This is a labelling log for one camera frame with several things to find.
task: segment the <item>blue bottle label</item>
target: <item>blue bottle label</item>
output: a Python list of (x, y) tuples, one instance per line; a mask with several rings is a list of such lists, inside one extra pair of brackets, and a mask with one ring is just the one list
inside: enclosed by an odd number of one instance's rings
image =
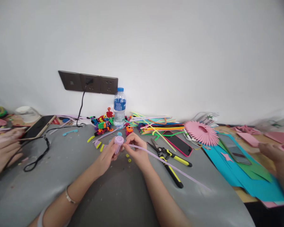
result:
[(126, 100), (125, 99), (115, 99), (115, 110), (121, 111), (125, 110)]

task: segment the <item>power cord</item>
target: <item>power cord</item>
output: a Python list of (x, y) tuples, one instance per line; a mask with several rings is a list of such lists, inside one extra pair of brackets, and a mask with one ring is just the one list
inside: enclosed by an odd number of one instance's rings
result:
[(76, 123), (77, 127), (79, 127), (78, 126), (78, 120), (79, 120), (79, 117), (80, 117), (80, 114), (81, 114), (81, 110), (82, 110), (82, 107), (83, 107), (83, 98), (84, 98), (84, 94), (85, 94), (85, 91), (86, 91), (86, 87), (87, 87), (87, 85), (89, 85), (89, 84), (91, 84), (93, 82), (94, 82), (94, 79), (91, 79), (89, 82), (85, 83), (85, 88), (84, 88), (83, 95), (82, 95), (81, 107), (80, 107), (80, 110), (79, 110), (79, 115), (78, 115), (77, 123)]
[(5, 164), (4, 168), (3, 168), (3, 171), (6, 170), (6, 168), (8, 167), (9, 163), (11, 162), (11, 160), (13, 159), (13, 157), (15, 157), (16, 154), (18, 154), (21, 149), (29, 144), (31, 141), (34, 141), (34, 140), (37, 140), (37, 139), (40, 139), (40, 138), (44, 138), (44, 140), (46, 141), (46, 145), (47, 145), (47, 148), (46, 150), (37, 158), (36, 161), (26, 165), (23, 169), (24, 172), (30, 172), (32, 171), (38, 164), (38, 162), (48, 153), (49, 149), (50, 149), (50, 142), (48, 140), (48, 138), (46, 137), (46, 134), (51, 131), (51, 130), (55, 130), (55, 129), (62, 129), (62, 128), (72, 128), (72, 127), (83, 127), (85, 124), (81, 124), (81, 125), (78, 125), (78, 120), (79, 120), (79, 117), (80, 117), (80, 114), (81, 114), (81, 109), (83, 107), (83, 98), (84, 98), (84, 94), (85, 94), (85, 91), (86, 91), (86, 88), (87, 88), (87, 85), (89, 85), (90, 83), (93, 83), (93, 79), (91, 79), (89, 82), (87, 82), (85, 84), (85, 88), (84, 88), (84, 91), (83, 91), (83, 95), (82, 95), (82, 101), (81, 101), (81, 107), (80, 107), (80, 110), (79, 110), (79, 115), (78, 115), (78, 118), (77, 118), (77, 122), (76, 122), (76, 125), (75, 126), (66, 126), (66, 127), (60, 127), (60, 128), (53, 128), (53, 129), (49, 129), (46, 131), (46, 133), (43, 135), (43, 136), (40, 136), (40, 137), (37, 137), (37, 138), (34, 138), (34, 139), (31, 139), (31, 140), (28, 140), (26, 142), (24, 142), (21, 147), (17, 150), (17, 152), (8, 160), (8, 162)]

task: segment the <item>water bottle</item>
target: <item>water bottle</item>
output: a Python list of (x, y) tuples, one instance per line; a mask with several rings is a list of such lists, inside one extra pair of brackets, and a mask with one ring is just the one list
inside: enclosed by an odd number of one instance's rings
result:
[(121, 127), (124, 125), (125, 107), (126, 107), (126, 97), (124, 94), (124, 88), (118, 88), (118, 93), (115, 95), (115, 101), (114, 101), (114, 112), (115, 112), (114, 124), (117, 127)]

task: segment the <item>teal paper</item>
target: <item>teal paper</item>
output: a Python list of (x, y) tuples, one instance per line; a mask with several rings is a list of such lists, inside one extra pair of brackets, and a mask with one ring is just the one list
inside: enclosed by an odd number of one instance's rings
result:
[[(233, 142), (239, 147), (243, 154), (250, 160), (256, 162), (234, 139), (229, 136)], [(210, 147), (211, 150), (206, 150), (207, 155), (214, 163), (219, 172), (224, 176), (231, 186), (242, 187), (251, 196), (256, 197), (262, 201), (284, 201), (284, 194), (274, 176), (272, 182), (265, 180), (251, 179), (236, 162), (226, 161), (223, 154), (227, 154), (220, 146)]]

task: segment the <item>black cable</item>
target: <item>black cable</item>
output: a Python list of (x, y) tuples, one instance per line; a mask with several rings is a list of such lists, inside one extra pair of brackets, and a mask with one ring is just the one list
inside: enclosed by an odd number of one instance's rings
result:
[(85, 91), (86, 91), (86, 87), (87, 87), (87, 85), (89, 85), (92, 82), (93, 82), (93, 79), (91, 79), (88, 83), (85, 83), (85, 88), (84, 88), (83, 95), (82, 95), (81, 107), (80, 107), (80, 110), (79, 110), (79, 115), (78, 115), (77, 123), (76, 123), (77, 127), (79, 127), (78, 126), (78, 120), (79, 120), (79, 117), (80, 117), (80, 114), (81, 114), (81, 110), (82, 110), (82, 107), (83, 107), (83, 98), (84, 98), (84, 94), (85, 94)]
[(46, 137), (46, 134), (47, 134), (49, 131), (54, 130), (54, 129), (71, 128), (71, 127), (82, 127), (82, 126), (83, 126), (83, 125), (78, 125), (78, 120), (79, 120), (79, 117), (80, 117), (80, 114), (81, 114), (81, 109), (82, 109), (82, 107), (83, 107), (83, 98), (84, 98), (84, 94), (85, 94), (85, 91), (86, 91), (86, 87), (87, 87), (87, 85), (89, 85), (90, 83), (93, 83), (93, 79), (91, 79), (89, 82), (85, 83), (85, 88), (84, 88), (83, 95), (82, 95), (81, 107), (80, 107), (80, 110), (79, 110), (79, 115), (78, 115), (78, 118), (77, 118), (76, 126), (66, 126), (66, 127), (60, 127), (60, 128), (49, 129), (49, 130), (46, 131), (46, 133), (44, 134), (44, 136), (37, 137), (37, 138), (31, 139), (31, 140), (28, 140), (27, 142), (24, 142), (24, 143), (21, 145), (21, 147), (17, 150), (17, 152), (16, 152), (15, 154), (13, 154), (13, 156), (12, 156), (12, 157), (8, 160), (8, 162), (5, 164), (5, 166), (4, 166), (4, 168), (3, 168), (3, 171), (6, 170), (7, 166), (9, 165), (9, 163), (11, 162), (11, 160), (13, 159), (13, 157), (15, 157), (15, 156), (19, 153), (19, 151), (20, 151), (25, 145), (27, 145), (28, 143), (30, 143), (31, 141), (34, 141), (34, 140), (36, 140), (36, 139), (44, 138), (44, 140), (46, 141), (46, 145), (47, 145), (46, 150), (43, 152), (43, 154), (41, 154), (41, 155), (37, 158), (36, 161), (34, 161), (34, 162), (32, 162), (32, 163), (26, 165), (26, 166), (24, 167), (24, 169), (23, 169), (24, 172), (30, 172), (30, 171), (32, 171), (32, 170), (36, 167), (37, 163), (44, 157), (44, 155), (47, 154), (47, 152), (48, 152), (49, 149), (50, 149), (50, 143), (49, 143), (49, 141), (48, 141), (48, 139), (47, 139), (47, 137)]

